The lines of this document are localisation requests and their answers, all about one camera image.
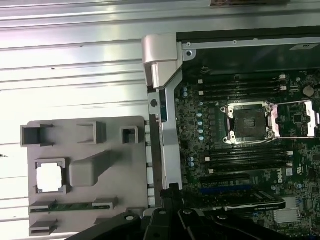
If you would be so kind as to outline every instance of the black plastic frame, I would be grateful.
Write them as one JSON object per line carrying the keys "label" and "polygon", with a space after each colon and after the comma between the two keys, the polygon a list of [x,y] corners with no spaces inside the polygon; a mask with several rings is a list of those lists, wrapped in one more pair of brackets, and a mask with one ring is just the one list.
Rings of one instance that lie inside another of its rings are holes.
{"label": "black plastic frame", "polygon": [[220,31],[191,31],[178,32],[177,42],[185,43],[209,43],[233,40],[283,39],[283,38],[307,38],[320,37],[320,26],[282,27],[282,28],[259,28],[241,30]]}

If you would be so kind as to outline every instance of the screw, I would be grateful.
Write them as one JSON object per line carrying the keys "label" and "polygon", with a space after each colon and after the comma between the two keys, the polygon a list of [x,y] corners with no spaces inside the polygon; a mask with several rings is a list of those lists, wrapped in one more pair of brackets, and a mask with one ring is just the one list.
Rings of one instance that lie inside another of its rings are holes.
{"label": "screw", "polygon": [[225,216],[225,215],[220,215],[220,216],[218,216],[218,219],[220,219],[220,220],[227,220],[228,217]]}
{"label": "screw", "polygon": [[192,214],[192,211],[190,209],[186,209],[186,210],[183,210],[183,213],[184,214]]}

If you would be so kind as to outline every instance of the white label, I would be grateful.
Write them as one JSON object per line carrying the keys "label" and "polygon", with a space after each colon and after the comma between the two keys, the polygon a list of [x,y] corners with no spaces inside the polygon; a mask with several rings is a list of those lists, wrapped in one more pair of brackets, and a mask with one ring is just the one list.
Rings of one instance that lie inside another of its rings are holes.
{"label": "white label", "polygon": [[282,184],[284,182],[283,178],[282,178],[282,169],[278,169],[277,170],[278,173],[278,184]]}
{"label": "white label", "polygon": [[291,48],[290,50],[310,50],[315,48],[316,46],[318,46],[318,43],[312,43],[312,44],[298,44],[295,45],[293,48]]}
{"label": "white label", "polygon": [[285,174],[290,177],[290,176],[293,176],[294,175],[294,171],[292,170],[292,168],[287,168],[285,170]]}
{"label": "white label", "polygon": [[299,174],[299,175],[302,175],[302,167],[301,166],[298,166],[296,168],[296,172]]}

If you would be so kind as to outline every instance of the white square label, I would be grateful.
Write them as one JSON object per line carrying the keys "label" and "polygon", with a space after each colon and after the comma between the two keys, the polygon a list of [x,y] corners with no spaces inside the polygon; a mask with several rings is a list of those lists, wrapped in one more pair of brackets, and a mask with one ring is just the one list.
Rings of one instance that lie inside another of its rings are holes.
{"label": "white square label", "polygon": [[293,176],[294,175],[294,171],[292,170],[292,168],[287,168],[285,170],[285,174],[290,177],[290,176]]}

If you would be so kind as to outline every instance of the motherboard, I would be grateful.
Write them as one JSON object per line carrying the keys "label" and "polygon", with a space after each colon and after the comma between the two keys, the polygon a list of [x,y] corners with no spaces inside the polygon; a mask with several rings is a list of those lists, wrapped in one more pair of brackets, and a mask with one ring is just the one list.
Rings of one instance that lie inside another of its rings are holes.
{"label": "motherboard", "polygon": [[320,71],[184,71],[175,111],[188,207],[320,235]]}

